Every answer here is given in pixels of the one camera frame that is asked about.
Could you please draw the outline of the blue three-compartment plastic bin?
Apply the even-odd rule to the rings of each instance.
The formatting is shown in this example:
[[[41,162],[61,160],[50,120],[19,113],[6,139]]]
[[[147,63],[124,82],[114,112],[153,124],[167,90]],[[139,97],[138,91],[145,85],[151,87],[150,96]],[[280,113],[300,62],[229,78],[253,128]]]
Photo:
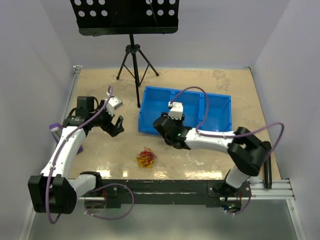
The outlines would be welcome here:
[[[153,128],[154,121],[161,113],[168,112],[168,103],[180,92],[179,89],[146,86],[138,116],[138,131],[159,136]],[[232,97],[230,95],[208,93],[209,109],[205,123],[200,130],[229,132],[232,126]],[[206,97],[203,92],[185,91],[177,98],[183,104],[184,125],[196,127],[202,122],[206,112]]]

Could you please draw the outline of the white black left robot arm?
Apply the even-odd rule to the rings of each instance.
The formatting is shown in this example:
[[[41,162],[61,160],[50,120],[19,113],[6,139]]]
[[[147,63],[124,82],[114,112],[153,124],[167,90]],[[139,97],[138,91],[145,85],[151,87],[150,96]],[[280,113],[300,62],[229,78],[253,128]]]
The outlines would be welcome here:
[[[77,200],[90,193],[99,196],[104,190],[98,172],[85,171],[69,180],[72,163],[92,128],[101,128],[111,137],[124,131],[122,116],[112,123],[123,101],[109,95],[98,101],[94,96],[79,96],[76,107],[63,121],[61,136],[47,165],[27,183],[33,209],[37,213],[71,214]]]

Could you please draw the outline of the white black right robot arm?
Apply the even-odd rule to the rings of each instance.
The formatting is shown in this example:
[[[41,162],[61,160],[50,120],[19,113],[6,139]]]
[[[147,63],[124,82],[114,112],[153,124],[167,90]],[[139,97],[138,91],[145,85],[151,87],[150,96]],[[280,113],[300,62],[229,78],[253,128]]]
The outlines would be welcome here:
[[[153,122],[153,128],[167,145],[175,149],[202,149],[228,154],[234,167],[227,173],[221,191],[230,197],[241,190],[243,182],[259,175],[271,154],[270,142],[261,141],[245,127],[228,132],[200,131],[184,126],[183,119],[172,119],[167,113],[162,113]]]

